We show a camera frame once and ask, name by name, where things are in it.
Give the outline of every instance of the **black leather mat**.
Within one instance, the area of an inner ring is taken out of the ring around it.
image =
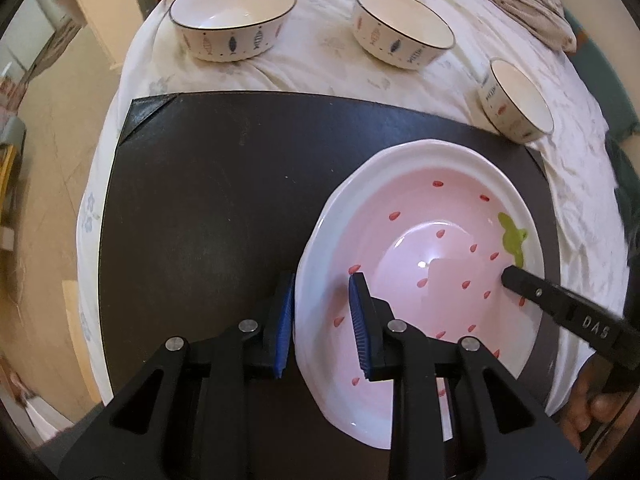
[[[527,203],[559,282],[552,200],[536,152],[443,118],[308,94],[216,92],[135,101],[116,150],[100,242],[100,323],[114,391],[169,336],[215,336],[295,270],[332,191],[378,151],[435,138],[498,166]],[[543,402],[558,328],[543,316],[520,381]],[[385,478],[388,452],[324,420],[293,355],[249,393],[256,478]]]

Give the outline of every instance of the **tile floor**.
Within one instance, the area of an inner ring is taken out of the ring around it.
[[[70,420],[91,407],[66,321],[63,280],[76,280],[76,217],[119,76],[88,28],[30,83],[18,116],[27,127],[17,207],[5,253],[0,351],[28,387]]]

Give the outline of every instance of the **metal screw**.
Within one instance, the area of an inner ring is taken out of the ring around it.
[[[480,342],[475,337],[465,337],[462,340],[462,348],[469,352],[476,352],[480,349]]]
[[[170,337],[169,339],[166,340],[166,343],[164,343],[164,347],[169,351],[169,352],[175,352],[177,350],[179,350],[180,348],[182,348],[184,346],[184,339],[182,339],[181,337]]]
[[[238,328],[240,329],[240,332],[253,332],[258,328],[258,322],[253,319],[243,319],[238,323]]]
[[[386,327],[391,332],[404,332],[406,330],[406,323],[402,319],[392,319],[386,324]]]

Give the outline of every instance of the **bed sheet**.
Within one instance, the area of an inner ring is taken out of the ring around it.
[[[553,134],[534,147],[545,160],[558,220],[561,283],[622,313],[628,278],[626,245],[600,107],[565,54],[549,50],[489,0],[421,0],[449,23],[456,46],[420,72],[388,66],[360,48],[350,30],[353,0],[298,0],[270,51],[230,64],[199,61],[185,51],[168,19],[172,1],[163,0],[153,10],[130,46],[78,217],[79,309],[104,402],[113,392],[98,309],[100,224],[129,104],[154,94],[218,90],[329,94],[412,108],[494,131],[476,91],[488,61],[506,59],[535,82],[555,121]],[[561,330],[548,413],[565,402],[591,352],[586,343]]]

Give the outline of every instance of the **bowl rim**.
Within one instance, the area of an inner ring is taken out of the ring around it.
[[[293,8],[296,6],[296,4],[298,3],[298,0],[293,0],[292,5],[289,7],[289,9],[285,10],[283,13],[277,15],[277,16],[273,16],[272,18],[269,18],[268,20],[262,20],[261,22],[255,22],[255,23],[249,23],[248,25],[241,25],[239,27],[191,27],[191,25],[185,25],[183,23],[178,22],[175,18],[174,18],[174,14],[173,14],[173,10],[174,10],[174,5],[178,0],[174,0],[171,3],[171,6],[169,7],[169,19],[175,23],[175,25],[177,25],[178,27],[183,27],[183,28],[188,28],[191,30],[241,30],[243,28],[247,28],[247,27],[255,27],[256,25],[262,25],[264,23],[269,23],[272,22],[273,20],[277,20],[278,18],[281,18],[283,16],[286,16],[287,14],[289,14]]]
[[[527,81],[529,81],[529,83],[531,83],[531,86],[538,93],[538,95],[542,99],[542,102],[545,104],[546,111],[549,112],[549,117],[551,117],[551,129],[550,130],[547,131],[547,130],[543,130],[542,128],[540,128],[536,123],[534,123],[531,119],[529,119],[529,117],[527,117],[525,115],[525,113],[520,109],[520,107],[516,104],[516,101],[514,101],[513,98],[509,95],[509,92],[507,92],[507,89],[503,86],[503,84],[498,79],[497,74],[495,73],[495,70],[494,70],[494,62],[495,61],[501,61],[503,63],[506,63],[507,65],[511,65],[512,67],[514,67],[514,69],[516,69],[518,72],[520,72],[527,79]],[[531,124],[531,126],[533,126],[535,129],[537,129],[540,133],[542,133],[542,134],[544,134],[546,136],[551,135],[556,129],[556,122],[554,121],[554,115],[551,113],[551,108],[549,108],[549,105],[546,102],[545,97],[542,95],[542,92],[540,90],[538,90],[538,87],[529,78],[529,76],[526,75],[522,70],[520,70],[513,63],[510,63],[509,61],[507,61],[506,59],[503,59],[501,57],[493,57],[493,58],[491,58],[490,61],[489,61],[489,69],[491,70],[492,74],[494,75],[495,81],[498,83],[498,85],[500,85],[500,88],[502,88],[502,91],[507,96],[507,99],[509,101],[511,101],[511,104],[516,107],[516,109],[519,111],[520,115],[523,116],[525,118],[525,120],[528,121],[529,124]]]
[[[430,10],[431,12],[433,12],[438,18],[439,20],[444,23],[446,25],[446,27],[449,29],[449,32],[451,33],[451,37],[453,39],[453,43],[451,43],[451,45],[449,46],[436,46],[436,45],[432,45],[429,43],[425,43],[423,41],[420,40],[416,40],[415,38],[412,38],[411,36],[409,36],[408,34],[405,34],[404,32],[401,32],[400,30],[397,30],[396,28],[392,27],[391,25],[389,25],[387,22],[385,22],[385,20],[381,20],[379,17],[377,17],[373,12],[371,12],[369,9],[367,9],[367,7],[365,7],[362,2],[360,0],[356,0],[356,3],[360,6],[360,8],[362,10],[364,10],[369,16],[371,16],[372,18],[374,18],[375,20],[379,21],[380,23],[383,23],[385,25],[385,27],[390,28],[391,30],[397,32],[398,34],[400,34],[401,36],[404,36],[405,38],[408,38],[409,40],[415,41],[416,43],[419,43],[423,46],[428,46],[429,48],[436,48],[438,50],[450,50],[453,47],[456,46],[456,35],[453,32],[453,29],[451,27],[449,27],[449,23],[447,23],[442,16],[440,16],[435,10],[431,9],[431,7],[425,5],[424,3],[422,3],[420,0],[413,0],[414,2],[418,2],[419,4],[421,4],[421,6],[425,7],[426,9]]]

